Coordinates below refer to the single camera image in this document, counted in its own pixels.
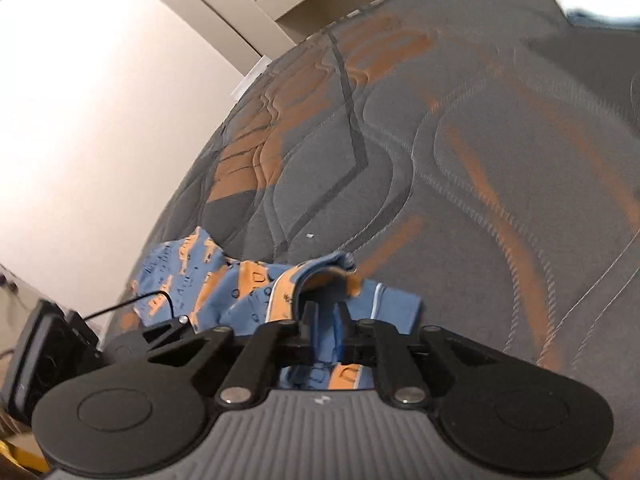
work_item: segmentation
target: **mattress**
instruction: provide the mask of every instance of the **mattress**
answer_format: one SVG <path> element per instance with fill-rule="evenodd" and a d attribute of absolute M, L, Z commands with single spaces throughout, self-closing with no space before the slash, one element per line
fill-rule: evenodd
<path fill-rule="evenodd" d="M 146 250 L 202 226 L 229 256 L 351 251 L 422 321 L 610 403 L 640 440 L 640 38 L 553 0 L 377 0 L 273 61 Z M 121 312 L 111 334 L 136 325 Z"/>

